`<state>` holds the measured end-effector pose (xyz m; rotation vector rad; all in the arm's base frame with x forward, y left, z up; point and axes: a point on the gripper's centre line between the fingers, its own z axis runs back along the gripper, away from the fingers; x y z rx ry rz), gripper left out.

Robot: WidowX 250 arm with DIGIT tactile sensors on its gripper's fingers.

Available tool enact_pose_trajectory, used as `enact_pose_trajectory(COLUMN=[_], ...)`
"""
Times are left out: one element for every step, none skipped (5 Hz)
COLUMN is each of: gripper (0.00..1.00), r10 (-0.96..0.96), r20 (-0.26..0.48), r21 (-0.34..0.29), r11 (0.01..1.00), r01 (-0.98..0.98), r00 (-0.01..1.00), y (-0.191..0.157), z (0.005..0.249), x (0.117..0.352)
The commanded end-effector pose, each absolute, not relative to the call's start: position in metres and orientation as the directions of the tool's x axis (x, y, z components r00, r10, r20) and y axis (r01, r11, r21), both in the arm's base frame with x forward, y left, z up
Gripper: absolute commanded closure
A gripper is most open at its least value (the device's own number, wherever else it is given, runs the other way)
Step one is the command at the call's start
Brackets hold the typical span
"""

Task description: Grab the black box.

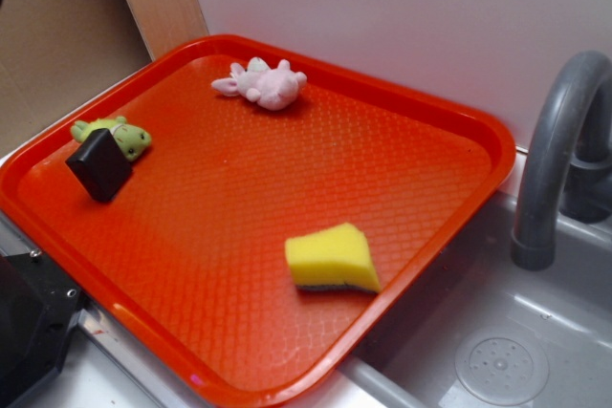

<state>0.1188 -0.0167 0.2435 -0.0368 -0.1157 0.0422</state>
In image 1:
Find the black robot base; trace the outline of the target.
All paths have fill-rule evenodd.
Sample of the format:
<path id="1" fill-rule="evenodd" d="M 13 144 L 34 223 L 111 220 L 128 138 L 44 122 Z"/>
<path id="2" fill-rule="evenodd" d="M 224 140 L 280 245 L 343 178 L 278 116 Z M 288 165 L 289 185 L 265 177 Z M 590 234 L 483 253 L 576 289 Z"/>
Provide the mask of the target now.
<path id="1" fill-rule="evenodd" d="M 47 253 L 1 258 L 1 405 L 17 407 L 58 377 L 84 304 Z"/>

